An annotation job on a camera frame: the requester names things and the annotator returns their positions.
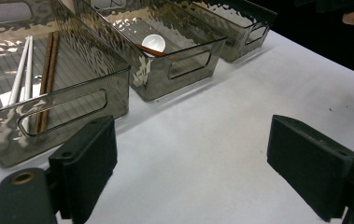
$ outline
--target wooden chopstick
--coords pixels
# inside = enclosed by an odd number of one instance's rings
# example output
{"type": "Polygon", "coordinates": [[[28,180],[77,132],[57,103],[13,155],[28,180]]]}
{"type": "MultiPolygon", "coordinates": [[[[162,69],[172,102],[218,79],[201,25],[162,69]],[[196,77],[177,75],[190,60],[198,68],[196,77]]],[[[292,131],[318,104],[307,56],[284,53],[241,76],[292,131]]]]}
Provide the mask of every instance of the wooden chopstick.
{"type": "Polygon", "coordinates": [[[163,52],[159,52],[157,50],[154,50],[154,49],[150,49],[150,48],[147,48],[145,46],[142,46],[140,44],[135,44],[139,49],[142,49],[144,50],[145,52],[153,55],[153,56],[156,56],[156,57],[162,57],[164,55],[167,55],[166,53],[163,53],[163,52]]]}
{"type": "MultiPolygon", "coordinates": [[[[55,66],[57,63],[58,47],[60,43],[60,33],[49,33],[48,47],[46,50],[45,64],[43,66],[42,82],[40,94],[51,93],[54,81],[55,66]]],[[[46,131],[49,121],[49,111],[45,110],[36,116],[35,133],[46,131]]]]}

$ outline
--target white table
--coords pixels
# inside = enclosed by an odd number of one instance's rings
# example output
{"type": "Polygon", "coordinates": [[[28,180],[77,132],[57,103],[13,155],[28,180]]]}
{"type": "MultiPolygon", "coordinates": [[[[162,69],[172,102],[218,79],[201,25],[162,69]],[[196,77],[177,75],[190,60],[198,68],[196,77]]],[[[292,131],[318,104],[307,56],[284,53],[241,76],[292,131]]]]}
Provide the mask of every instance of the white table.
{"type": "Polygon", "coordinates": [[[219,62],[212,78],[151,103],[131,91],[89,223],[323,223],[266,162],[274,114],[354,150],[354,72],[270,32],[260,55],[219,62]]]}

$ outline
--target black object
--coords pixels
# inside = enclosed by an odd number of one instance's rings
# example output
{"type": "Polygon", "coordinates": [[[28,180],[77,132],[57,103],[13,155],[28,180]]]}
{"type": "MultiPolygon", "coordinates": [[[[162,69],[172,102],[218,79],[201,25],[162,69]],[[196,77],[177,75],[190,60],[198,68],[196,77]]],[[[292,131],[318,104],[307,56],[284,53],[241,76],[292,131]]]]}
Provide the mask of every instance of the black object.
{"type": "Polygon", "coordinates": [[[0,224],[56,223],[57,211],[85,223],[117,163],[114,119],[89,122],[49,161],[47,171],[24,169],[1,182],[0,224]]]}
{"type": "Polygon", "coordinates": [[[295,0],[295,6],[299,7],[308,3],[316,2],[318,13],[343,10],[354,11],[354,0],[295,0]]]}
{"type": "Polygon", "coordinates": [[[273,116],[268,163],[323,220],[354,218],[354,152],[302,123],[273,116]]]}

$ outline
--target transparent gray plastic bin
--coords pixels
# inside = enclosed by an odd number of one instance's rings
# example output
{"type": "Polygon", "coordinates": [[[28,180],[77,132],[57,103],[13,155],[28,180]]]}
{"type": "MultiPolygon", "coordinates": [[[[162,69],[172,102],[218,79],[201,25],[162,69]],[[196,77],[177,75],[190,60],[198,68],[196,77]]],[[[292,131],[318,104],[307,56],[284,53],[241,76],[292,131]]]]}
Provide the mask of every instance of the transparent gray plastic bin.
{"type": "Polygon", "coordinates": [[[131,87],[151,101],[211,77],[226,36],[166,0],[126,0],[121,7],[94,9],[75,1],[80,19],[131,66],[131,87]],[[150,57],[136,44],[148,35],[165,40],[164,56],[150,57]]]}
{"type": "MultiPolygon", "coordinates": [[[[0,0],[7,7],[8,2],[0,0]]],[[[0,167],[10,167],[58,146],[87,122],[128,111],[130,66],[57,0],[24,0],[28,20],[0,22],[0,167]],[[8,105],[25,37],[34,37],[34,91],[48,33],[60,32],[53,92],[8,105]],[[48,110],[48,125],[35,131],[36,116],[48,110]],[[22,121],[29,120],[27,128],[22,121]]]]}
{"type": "Polygon", "coordinates": [[[194,17],[228,36],[220,57],[237,63],[256,54],[276,19],[276,13],[243,0],[174,0],[194,17]]]}

